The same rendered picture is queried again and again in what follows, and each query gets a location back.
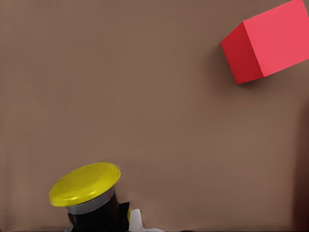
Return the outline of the yellow push button black base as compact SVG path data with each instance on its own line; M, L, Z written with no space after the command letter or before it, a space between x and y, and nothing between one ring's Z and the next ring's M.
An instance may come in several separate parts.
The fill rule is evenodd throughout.
M52 186L49 201L67 209L71 232L128 232L129 203L119 203L114 189L120 176L110 162L80 167Z

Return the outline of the red cube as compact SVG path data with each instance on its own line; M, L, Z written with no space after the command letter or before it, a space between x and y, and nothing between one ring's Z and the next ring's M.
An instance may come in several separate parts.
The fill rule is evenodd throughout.
M309 16L303 0L242 21L220 45L238 85L309 59Z

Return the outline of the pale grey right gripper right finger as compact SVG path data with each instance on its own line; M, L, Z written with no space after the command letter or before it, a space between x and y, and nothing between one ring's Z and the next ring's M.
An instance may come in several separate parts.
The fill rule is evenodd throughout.
M130 211L129 232L164 232L160 229L147 229L143 227L141 212L139 209Z

